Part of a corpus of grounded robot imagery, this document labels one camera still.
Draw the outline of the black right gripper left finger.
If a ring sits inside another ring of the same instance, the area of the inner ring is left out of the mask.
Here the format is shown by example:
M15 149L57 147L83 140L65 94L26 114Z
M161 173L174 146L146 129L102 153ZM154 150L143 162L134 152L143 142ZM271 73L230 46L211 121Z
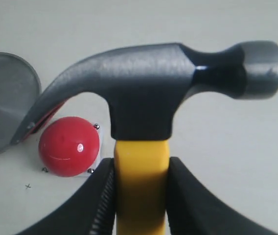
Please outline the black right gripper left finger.
M111 235L115 220L115 168L103 159L83 185L21 235Z

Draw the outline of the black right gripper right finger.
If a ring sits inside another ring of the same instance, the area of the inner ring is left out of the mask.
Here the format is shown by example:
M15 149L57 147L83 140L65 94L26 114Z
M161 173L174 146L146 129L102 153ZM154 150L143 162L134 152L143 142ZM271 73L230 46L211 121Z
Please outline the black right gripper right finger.
M173 235L273 235L212 194L178 157L171 157L166 212Z

